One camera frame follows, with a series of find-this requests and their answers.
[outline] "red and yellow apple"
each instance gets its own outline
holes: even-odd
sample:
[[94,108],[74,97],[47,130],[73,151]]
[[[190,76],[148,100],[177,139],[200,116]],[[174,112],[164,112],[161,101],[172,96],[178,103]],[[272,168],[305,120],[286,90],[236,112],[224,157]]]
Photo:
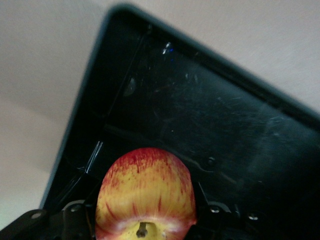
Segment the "red and yellow apple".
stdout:
[[95,213],[97,240],[182,240],[196,221],[190,172],[165,150],[131,151],[103,179]]

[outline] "gray background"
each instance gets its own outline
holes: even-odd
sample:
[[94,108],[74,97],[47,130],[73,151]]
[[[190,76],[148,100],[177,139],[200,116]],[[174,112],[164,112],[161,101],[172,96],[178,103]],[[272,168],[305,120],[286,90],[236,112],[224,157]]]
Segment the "gray background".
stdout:
[[[106,11],[0,3],[0,229],[39,207]],[[320,113],[320,1],[130,0]]]

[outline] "apple stem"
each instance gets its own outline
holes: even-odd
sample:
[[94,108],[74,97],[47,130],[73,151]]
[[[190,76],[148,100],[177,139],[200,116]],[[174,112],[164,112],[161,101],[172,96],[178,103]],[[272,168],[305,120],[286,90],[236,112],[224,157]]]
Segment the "apple stem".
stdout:
[[146,229],[146,225],[147,225],[146,222],[140,222],[139,229],[138,229],[138,231],[136,231],[136,236],[138,238],[144,238],[148,234],[148,231]]

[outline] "black tray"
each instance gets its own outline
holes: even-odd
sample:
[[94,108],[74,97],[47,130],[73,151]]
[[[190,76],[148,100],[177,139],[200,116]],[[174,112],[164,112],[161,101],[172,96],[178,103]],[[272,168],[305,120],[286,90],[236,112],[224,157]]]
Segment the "black tray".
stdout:
[[42,207],[99,189],[140,147],[177,155],[209,201],[259,211],[291,239],[320,236],[319,116],[127,5],[112,9],[78,95]]

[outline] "screw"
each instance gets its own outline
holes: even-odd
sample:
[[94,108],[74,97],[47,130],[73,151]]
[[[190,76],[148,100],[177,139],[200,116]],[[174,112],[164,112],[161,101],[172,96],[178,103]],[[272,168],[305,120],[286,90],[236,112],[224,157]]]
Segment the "screw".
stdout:
[[74,205],[72,208],[71,208],[71,212],[76,212],[78,211],[79,209],[81,208],[81,205],[80,204],[76,204]]
[[38,217],[40,217],[42,214],[41,214],[41,212],[36,212],[35,214],[33,214],[32,216],[31,216],[31,219],[37,219]]
[[259,219],[258,216],[253,212],[248,213],[248,218],[252,221],[257,221]]
[[212,206],[212,207],[210,208],[210,211],[211,211],[212,213],[214,213],[214,214],[217,214],[217,213],[220,212],[220,208],[219,208],[218,206]]

